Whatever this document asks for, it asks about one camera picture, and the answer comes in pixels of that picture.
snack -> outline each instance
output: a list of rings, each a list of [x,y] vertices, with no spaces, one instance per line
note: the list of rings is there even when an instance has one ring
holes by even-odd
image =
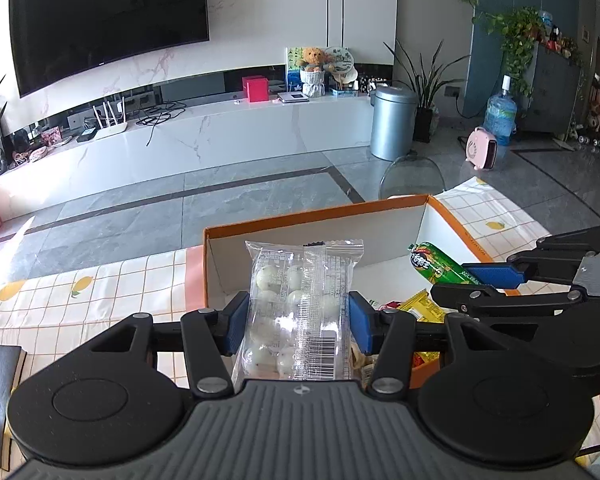
[[[232,380],[349,379],[349,304],[362,241],[311,247],[247,242],[253,259]]]
[[[473,283],[480,281],[443,253],[434,244],[411,244],[411,265],[431,283]]]
[[[398,310],[404,310],[415,316],[418,321],[427,321],[430,323],[444,323],[446,312],[437,306],[429,297],[427,289],[421,290],[412,298],[398,306]],[[414,352],[413,367],[435,361],[440,357],[439,352]]]
[[[409,298],[407,301],[403,301],[401,303],[398,301],[391,301],[387,304],[380,304],[377,301],[369,300],[369,304],[375,310],[384,310],[386,308],[397,308],[398,310],[404,310],[412,316],[415,316],[418,321],[430,323],[445,322],[446,312],[433,302],[433,300],[429,297],[429,293],[427,292],[426,288]],[[439,357],[439,352],[414,352],[411,367],[417,368],[418,366],[434,361]],[[369,374],[370,376],[371,372],[373,371],[374,363],[375,360],[373,360],[371,364],[367,364],[365,368],[370,368],[368,368],[366,371],[365,368],[363,368],[363,378],[365,377],[365,373]]]

electrical outlet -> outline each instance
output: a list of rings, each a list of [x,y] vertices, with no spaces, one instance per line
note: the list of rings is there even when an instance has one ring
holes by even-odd
[[[460,97],[460,87],[445,86],[445,97]]]

yellow snack package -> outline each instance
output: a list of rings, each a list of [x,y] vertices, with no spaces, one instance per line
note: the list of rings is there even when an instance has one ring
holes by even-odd
[[[421,290],[407,301],[403,301],[398,310],[404,310],[415,316],[418,321],[428,321],[430,323],[444,323],[445,311],[437,306],[429,297],[427,289]],[[440,357],[439,352],[416,352],[425,363],[429,363]]]

stuffed animal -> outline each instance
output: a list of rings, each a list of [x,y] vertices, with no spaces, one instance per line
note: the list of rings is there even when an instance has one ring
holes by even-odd
[[[325,61],[326,56],[320,48],[309,46],[302,50],[302,69],[305,72],[322,72]]]

bottle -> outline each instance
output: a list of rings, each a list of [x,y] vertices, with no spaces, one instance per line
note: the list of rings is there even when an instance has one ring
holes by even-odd
[[[484,117],[483,128],[491,132],[500,146],[507,146],[511,133],[516,126],[516,114],[518,106],[511,98],[509,89],[511,88],[510,76],[504,76],[502,81],[502,90],[489,98],[487,104],[487,113]]]
[[[558,41],[558,27],[554,27],[549,34],[549,41],[547,41],[546,47],[550,50],[556,49],[556,42]]]

